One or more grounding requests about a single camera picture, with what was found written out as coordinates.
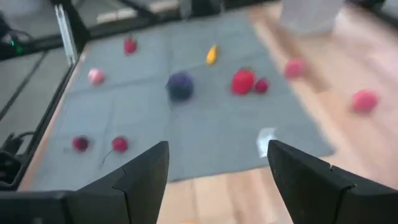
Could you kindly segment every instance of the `gray fabric mat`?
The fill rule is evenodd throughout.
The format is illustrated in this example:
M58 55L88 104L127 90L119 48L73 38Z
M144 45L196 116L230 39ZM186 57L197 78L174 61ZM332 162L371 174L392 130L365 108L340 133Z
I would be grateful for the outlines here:
M180 180L266 166L256 138L275 128L276 138L314 156L332 153L304 112L268 51L257 40L242 11L179 22L133 33L136 54L123 54L126 35L91 43L69 89L32 189L75 190L115 170L161 140L170 143L169 180ZM205 65L213 44L220 48L213 67ZM233 96L230 82L240 67L267 77L265 95ZM87 80L91 68L106 74L101 86ZM165 90L173 72L188 71L195 94L173 104ZM72 138L86 135L90 148L77 153ZM130 148L111 151L124 135Z

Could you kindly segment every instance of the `strawberry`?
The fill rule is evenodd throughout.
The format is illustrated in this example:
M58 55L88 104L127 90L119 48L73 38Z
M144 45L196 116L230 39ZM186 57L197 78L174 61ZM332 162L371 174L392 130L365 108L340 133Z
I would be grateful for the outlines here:
M124 40L124 53L126 55L133 54L137 50L137 42L129 36Z

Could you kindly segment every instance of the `small yellow toy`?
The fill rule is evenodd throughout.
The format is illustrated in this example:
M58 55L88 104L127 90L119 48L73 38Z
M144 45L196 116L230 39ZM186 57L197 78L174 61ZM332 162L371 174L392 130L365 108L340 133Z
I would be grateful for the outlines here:
M209 52L207 53L206 63L207 65L213 65L217 60L217 45L211 46Z

